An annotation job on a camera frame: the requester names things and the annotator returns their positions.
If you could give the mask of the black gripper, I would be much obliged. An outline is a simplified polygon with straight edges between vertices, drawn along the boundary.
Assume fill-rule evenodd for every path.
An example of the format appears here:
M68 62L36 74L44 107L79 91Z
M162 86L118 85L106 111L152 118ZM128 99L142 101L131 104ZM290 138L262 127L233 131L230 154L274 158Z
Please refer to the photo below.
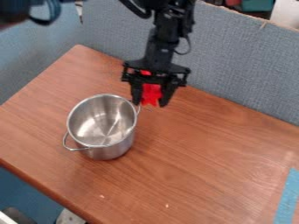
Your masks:
M163 96L159 99L159 106L165 107L169 105L170 100L173 99L174 93L177 91L178 85L175 82L170 82L171 78L179 80L179 86L185 87L187 85L187 78L191 73L191 69L171 63L167 68L154 68L150 67L146 62L139 60L130 60L124 62L124 70L122 73L122 81L132 82L134 76L142 78L144 75L142 72L146 71L150 74L146 76L144 83L159 84L169 82L163 85L162 93ZM143 83L132 82L131 83L131 95L132 103L135 105L140 104L143 98Z

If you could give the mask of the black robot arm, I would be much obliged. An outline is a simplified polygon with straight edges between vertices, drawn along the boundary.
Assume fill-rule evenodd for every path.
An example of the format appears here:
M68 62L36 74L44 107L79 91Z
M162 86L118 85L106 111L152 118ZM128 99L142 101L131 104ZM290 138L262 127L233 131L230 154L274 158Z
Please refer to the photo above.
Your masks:
M179 87L187 85L191 69L173 63L174 55L185 55L177 47L186 39L193 47L195 0L119 0L143 19L154 17L154 28L148 34L144 57L123 64L122 81L131 86L135 105L169 105Z

